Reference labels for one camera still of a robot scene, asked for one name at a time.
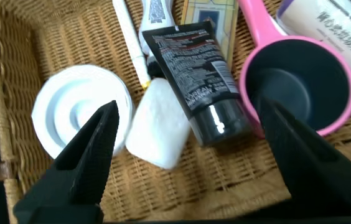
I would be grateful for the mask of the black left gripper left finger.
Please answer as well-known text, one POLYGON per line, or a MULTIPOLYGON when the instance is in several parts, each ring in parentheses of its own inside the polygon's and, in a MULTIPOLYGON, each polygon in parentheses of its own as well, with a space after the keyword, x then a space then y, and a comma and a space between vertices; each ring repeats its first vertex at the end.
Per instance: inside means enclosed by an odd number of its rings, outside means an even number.
POLYGON ((103 223, 101 198, 119 125, 111 101, 91 116, 45 174, 16 203, 19 223, 103 223))

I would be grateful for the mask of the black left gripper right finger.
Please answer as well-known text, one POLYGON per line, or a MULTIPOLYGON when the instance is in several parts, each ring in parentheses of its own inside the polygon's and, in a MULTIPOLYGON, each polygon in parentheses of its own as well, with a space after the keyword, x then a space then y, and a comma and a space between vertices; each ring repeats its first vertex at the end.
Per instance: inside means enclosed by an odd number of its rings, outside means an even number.
POLYGON ((351 160, 279 103, 260 96, 257 109, 292 199, 319 214, 351 216, 351 160))

